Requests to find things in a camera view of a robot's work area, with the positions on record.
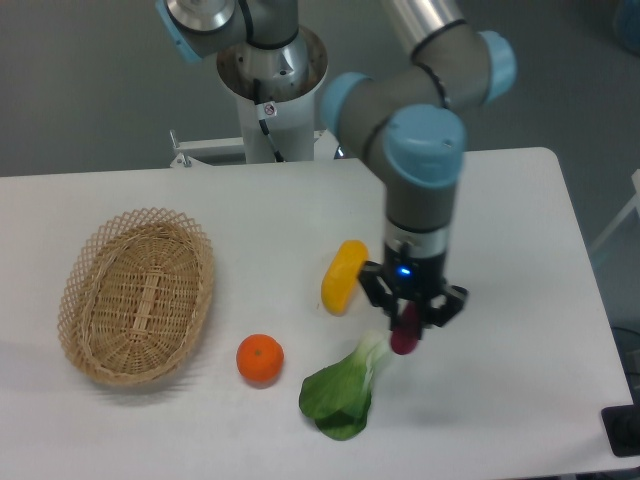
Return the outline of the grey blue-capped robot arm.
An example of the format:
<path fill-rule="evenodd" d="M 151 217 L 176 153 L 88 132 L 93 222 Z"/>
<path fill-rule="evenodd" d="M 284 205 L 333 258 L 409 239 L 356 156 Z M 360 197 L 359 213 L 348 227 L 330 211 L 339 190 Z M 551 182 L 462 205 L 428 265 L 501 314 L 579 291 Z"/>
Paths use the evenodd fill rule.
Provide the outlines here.
<path fill-rule="evenodd" d="M 420 339 L 464 307 L 468 293 L 444 266 L 466 149 L 459 112 L 513 85 L 517 65 L 499 34 L 476 32 L 453 1 L 388 1 L 410 60 L 384 81 L 325 78 L 322 42 L 294 1 L 160 1 L 157 12 L 183 58 L 214 56 L 236 97 L 250 163 L 311 158 L 313 118 L 385 186 L 384 259 L 359 281 L 389 317 L 394 338 Z"/>

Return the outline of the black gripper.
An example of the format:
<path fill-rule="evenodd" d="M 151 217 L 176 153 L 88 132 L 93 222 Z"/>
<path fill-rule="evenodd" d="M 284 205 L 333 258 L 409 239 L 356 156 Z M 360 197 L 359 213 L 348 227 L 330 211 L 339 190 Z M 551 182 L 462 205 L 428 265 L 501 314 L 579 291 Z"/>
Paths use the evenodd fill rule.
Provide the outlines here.
<path fill-rule="evenodd" d="M 396 251 L 384 245 L 383 266 L 365 261 L 358 280 L 369 303 L 388 317 L 390 331 L 397 326 L 398 299 L 414 304 L 421 332 L 442 328 L 464 309 L 469 297 L 466 288 L 445 283 L 445 261 L 446 252 L 418 258 L 410 256 L 405 247 Z M 392 293 L 385 290 L 384 280 Z"/>

